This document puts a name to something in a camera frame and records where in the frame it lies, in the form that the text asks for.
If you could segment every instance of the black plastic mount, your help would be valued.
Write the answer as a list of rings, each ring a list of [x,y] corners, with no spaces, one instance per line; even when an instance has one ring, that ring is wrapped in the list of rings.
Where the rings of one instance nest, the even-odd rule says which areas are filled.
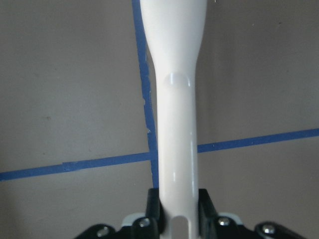
[[[274,222],[264,222],[251,231],[233,218],[220,216],[206,189],[199,190],[199,231],[202,239],[305,239]],[[159,239],[165,228],[159,190],[149,189],[145,217],[136,219],[131,226],[115,231],[106,224],[97,224],[75,239]]]

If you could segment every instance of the screw head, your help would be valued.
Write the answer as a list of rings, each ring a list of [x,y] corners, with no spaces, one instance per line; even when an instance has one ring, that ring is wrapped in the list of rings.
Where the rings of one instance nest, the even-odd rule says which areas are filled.
[[[148,227],[151,224],[151,222],[148,218],[143,218],[140,220],[139,224],[141,228],[145,228]]]
[[[230,224],[230,220],[227,217],[221,217],[218,219],[218,224],[221,226],[228,226]]]
[[[98,230],[96,235],[101,238],[103,236],[106,236],[107,234],[110,233],[110,229],[108,227],[103,227],[102,229]]]
[[[263,225],[262,230],[265,234],[274,234],[276,231],[275,227],[270,224]]]

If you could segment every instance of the white plastic part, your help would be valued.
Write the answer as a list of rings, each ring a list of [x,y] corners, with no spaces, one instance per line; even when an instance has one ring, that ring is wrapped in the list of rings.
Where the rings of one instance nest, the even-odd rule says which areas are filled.
[[[244,225],[243,222],[241,221],[240,217],[237,216],[236,214],[233,214],[233,213],[226,213],[226,212],[221,212],[221,213],[218,213],[218,215],[220,217],[228,217],[228,218],[231,218],[232,220],[235,221],[235,223],[237,225]]]
[[[195,68],[206,0],[141,0],[157,84],[159,197],[171,238],[171,220],[188,220],[188,238],[199,237]]]
[[[122,227],[130,227],[136,219],[145,217],[145,213],[133,213],[127,215],[122,221]]]

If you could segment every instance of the black bracket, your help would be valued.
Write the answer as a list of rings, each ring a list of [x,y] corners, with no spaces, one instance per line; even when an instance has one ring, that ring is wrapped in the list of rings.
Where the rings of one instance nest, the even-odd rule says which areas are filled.
[[[305,239],[274,222],[263,222],[251,231],[231,217],[220,216],[206,189],[199,190],[199,231],[202,239]],[[149,189],[145,217],[119,231],[106,224],[97,224],[75,239],[159,239],[165,228],[159,190]]]

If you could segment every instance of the blue painter's tape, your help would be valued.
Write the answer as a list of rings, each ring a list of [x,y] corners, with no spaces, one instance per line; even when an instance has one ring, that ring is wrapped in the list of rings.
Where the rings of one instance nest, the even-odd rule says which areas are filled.
[[[259,144],[265,144],[265,143],[274,143],[274,142],[315,137],[315,136],[319,136],[319,128],[288,132],[288,133],[279,133],[279,134],[266,135],[266,136],[260,136],[260,137],[254,137],[254,138],[244,138],[244,139],[231,140],[231,141],[225,141],[225,142],[201,144],[197,147],[197,151],[198,153],[211,152],[211,151],[253,146],[253,145],[259,145]]]
[[[123,163],[133,163],[133,162],[141,162],[150,160],[150,153],[138,153],[138,154],[130,154],[124,156],[116,156],[109,158],[100,158],[100,159],[92,159],[92,160],[84,160],[84,161],[76,161],[76,162],[67,162],[59,165],[51,165],[45,167],[38,168],[29,168],[11,172],[3,172],[0,173],[0,181],[7,181],[18,178],[27,178],[55,173],[65,173],[72,172],[81,169],[87,168],[96,168],[110,165],[117,165]]]
[[[155,122],[153,117],[152,101],[151,101],[151,83],[149,80],[149,66],[146,58],[146,37],[144,34],[141,6],[139,0],[132,0],[135,35],[138,49],[138,57],[140,64],[140,75],[142,81],[142,95],[145,100],[144,113],[145,122],[148,129],[148,144],[151,155],[151,170],[153,178],[153,186],[159,187],[159,168],[157,154],[157,139],[155,131]]]

